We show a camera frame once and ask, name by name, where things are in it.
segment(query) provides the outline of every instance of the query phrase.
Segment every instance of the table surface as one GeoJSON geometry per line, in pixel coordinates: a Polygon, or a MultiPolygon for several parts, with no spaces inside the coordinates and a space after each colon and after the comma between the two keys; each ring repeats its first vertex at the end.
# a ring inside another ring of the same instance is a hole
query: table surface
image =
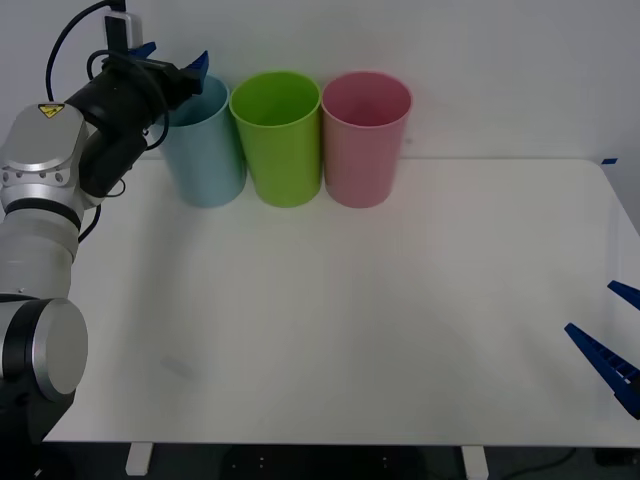
{"type": "Polygon", "coordinates": [[[368,210],[126,181],[74,266],[89,359],[48,440],[640,446],[563,331],[640,365],[606,288],[640,285],[640,239],[597,165],[404,160],[368,210]]]}

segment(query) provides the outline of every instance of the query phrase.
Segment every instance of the warning label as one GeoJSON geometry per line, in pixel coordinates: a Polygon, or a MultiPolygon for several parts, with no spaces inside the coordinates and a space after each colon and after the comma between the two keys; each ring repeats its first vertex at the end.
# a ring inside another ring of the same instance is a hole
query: warning label
{"type": "Polygon", "coordinates": [[[63,103],[41,103],[38,108],[47,118],[55,117],[64,108],[63,103]]]}

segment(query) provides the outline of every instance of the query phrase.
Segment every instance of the black cable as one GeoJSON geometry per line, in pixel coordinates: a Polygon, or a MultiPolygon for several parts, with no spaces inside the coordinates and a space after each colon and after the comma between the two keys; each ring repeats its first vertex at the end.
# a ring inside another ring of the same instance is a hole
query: black cable
{"type": "Polygon", "coordinates": [[[96,228],[96,225],[98,224],[98,220],[100,220],[100,213],[102,213],[102,205],[98,205],[96,207],[96,212],[93,214],[93,220],[91,221],[89,226],[86,228],[86,230],[82,232],[78,237],[78,243],[82,243],[82,241],[85,238],[87,238],[91,232],[93,232],[93,229],[96,228]]]}
{"type": "Polygon", "coordinates": [[[526,475],[528,473],[542,472],[544,470],[550,470],[552,468],[559,467],[560,465],[563,465],[569,460],[571,460],[571,458],[573,458],[573,456],[576,454],[577,451],[578,451],[577,448],[572,448],[567,452],[567,454],[564,457],[556,460],[555,462],[546,463],[546,464],[538,465],[534,467],[527,467],[527,468],[523,468],[522,470],[516,470],[515,472],[512,472],[502,477],[502,480],[512,480],[516,477],[520,477],[521,475],[526,475]]]}
{"type": "Polygon", "coordinates": [[[115,195],[105,195],[105,198],[118,198],[124,195],[124,192],[127,191],[127,183],[122,178],[119,180],[119,182],[122,182],[122,191],[119,193],[116,193],[115,195]]]}
{"type": "Polygon", "coordinates": [[[89,58],[87,58],[87,75],[89,76],[89,80],[93,80],[93,72],[91,71],[93,67],[93,62],[95,61],[96,58],[101,57],[102,55],[108,55],[110,57],[117,58],[118,60],[122,60],[123,62],[127,62],[128,64],[136,68],[138,72],[147,80],[147,82],[149,82],[149,85],[151,85],[151,87],[155,90],[156,96],[158,97],[158,100],[160,100],[160,104],[162,106],[164,125],[162,126],[162,134],[160,135],[160,138],[158,139],[158,141],[153,145],[147,146],[147,148],[145,149],[147,151],[153,150],[154,148],[158,147],[162,142],[164,142],[164,139],[167,138],[167,134],[169,133],[169,106],[167,105],[167,101],[164,98],[164,95],[162,94],[162,89],[160,88],[158,83],[153,79],[151,74],[147,72],[144,68],[142,68],[142,66],[138,62],[136,62],[136,60],[133,57],[130,57],[128,55],[123,55],[122,53],[116,52],[114,50],[97,50],[93,52],[91,55],[89,55],[89,58]]]}
{"type": "Polygon", "coordinates": [[[56,40],[56,43],[53,44],[53,49],[51,49],[51,53],[49,54],[49,60],[47,61],[47,71],[44,76],[44,84],[47,88],[47,97],[49,98],[50,102],[53,102],[53,90],[51,88],[51,73],[53,72],[53,64],[56,61],[56,56],[58,55],[58,51],[62,46],[62,42],[64,42],[64,39],[67,38],[67,35],[69,35],[69,32],[71,32],[73,27],[75,27],[78,23],[80,23],[80,21],[84,17],[86,17],[90,13],[95,12],[96,10],[100,10],[103,7],[109,7],[114,3],[119,4],[119,2],[106,0],[106,1],[95,3],[90,7],[85,8],[78,15],[73,17],[71,21],[67,24],[67,26],[62,29],[62,32],[60,32],[60,35],[58,35],[58,39],[56,40]]]}
{"type": "Polygon", "coordinates": [[[455,477],[445,477],[441,473],[436,473],[433,470],[427,470],[427,478],[434,478],[435,480],[456,480],[455,477]]]}

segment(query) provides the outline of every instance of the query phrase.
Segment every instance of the cup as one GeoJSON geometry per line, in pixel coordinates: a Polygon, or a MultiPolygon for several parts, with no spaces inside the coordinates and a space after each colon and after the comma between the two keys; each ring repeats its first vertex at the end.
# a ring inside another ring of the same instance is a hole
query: cup
{"type": "Polygon", "coordinates": [[[320,190],[320,88],[296,72],[251,77],[231,95],[247,165],[258,196],[295,207],[320,190]]]}
{"type": "MultiPolygon", "coordinates": [[[[169,115],[160,145],[182,199],[196,207],[219,207],[236,198],[246,181],[242,145],[229,113],[229,88],[205,77],[202,94],[169,115]]],[[[158,138],[163,124],[152,126],[158,138]]]]}
{"type": "Polygon", "coordinates": [[[386,200],[411,103],[406,85],[384,73],[348,73],[325,87],[325,183],[334,200],[353,208],[386,200]]]}

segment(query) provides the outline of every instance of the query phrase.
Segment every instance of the pink cup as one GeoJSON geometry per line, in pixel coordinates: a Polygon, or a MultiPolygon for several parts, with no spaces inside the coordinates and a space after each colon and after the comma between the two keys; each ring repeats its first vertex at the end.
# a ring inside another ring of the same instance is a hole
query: pink cup
{"type": "Polygon", "coordinates": [[[325,182],[347,207],[378,205],[391,193],[411,92],[384,73],[353,72],[322,94],[325,182]]]}

